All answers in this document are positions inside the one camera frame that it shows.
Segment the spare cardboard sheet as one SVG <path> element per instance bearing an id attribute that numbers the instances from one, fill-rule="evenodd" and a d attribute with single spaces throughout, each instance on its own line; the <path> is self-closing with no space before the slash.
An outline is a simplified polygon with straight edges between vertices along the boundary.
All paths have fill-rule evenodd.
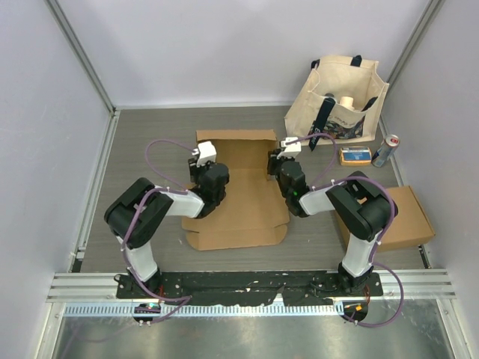
<path id="1" fill-rule="evenodd" d="M 225 199 L 202 219 L 182 219 L 187 242 L 211 251 L 280 244 L 290 214 L 278 183 L 267 174 L 268 152 L 278 145 L 272 129 L 198 130 L 198 143 L 211 141 L 216 161 L 228 167 Z"/>

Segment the brown cardboard box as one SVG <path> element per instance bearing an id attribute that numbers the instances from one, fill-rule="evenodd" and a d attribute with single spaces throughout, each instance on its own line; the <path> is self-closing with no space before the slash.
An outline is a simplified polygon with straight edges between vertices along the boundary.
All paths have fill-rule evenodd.
<path id="1" fill-rule="evenodd" d="M 379 251 L 392 251 L 428 243 L 435 231 L 411 186 L 389 188 L 398 214 L 382 238 Z"/>

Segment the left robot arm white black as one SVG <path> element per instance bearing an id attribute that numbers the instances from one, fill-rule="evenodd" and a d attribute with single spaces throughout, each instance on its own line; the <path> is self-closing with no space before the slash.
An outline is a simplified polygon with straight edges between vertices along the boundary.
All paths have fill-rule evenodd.
<path id="1" fill-rule="evenodd" d="M 142 298 L 159 291 L 161 271 L 150 241 L 166 217 L 205 218 L 225 199 L 230 175 L 218 162 L 198 166 L 189 160 L 193 187 L 176 191 L 137 179 L 107 210 L 104 220 L 120 242 L 133 289 Z"/>

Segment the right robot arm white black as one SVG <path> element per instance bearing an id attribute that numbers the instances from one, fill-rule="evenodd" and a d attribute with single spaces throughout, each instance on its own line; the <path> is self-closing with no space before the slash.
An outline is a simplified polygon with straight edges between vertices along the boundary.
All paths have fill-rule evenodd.
<path id="1" fill-rule="evenodd" d="M 398 213 L 387 191 L 361 171 L 331 185 L 314 188 L 307 185 L 301 165 L 280 149 L 268 153 L 267 173 L 275 177 L 292 215 L 307 218 L 332 210 L 339 215 L 350 239 L 338 265 L 338 282 L 330 290 L 355 295 L 364 289 L 381 238 Z"/>

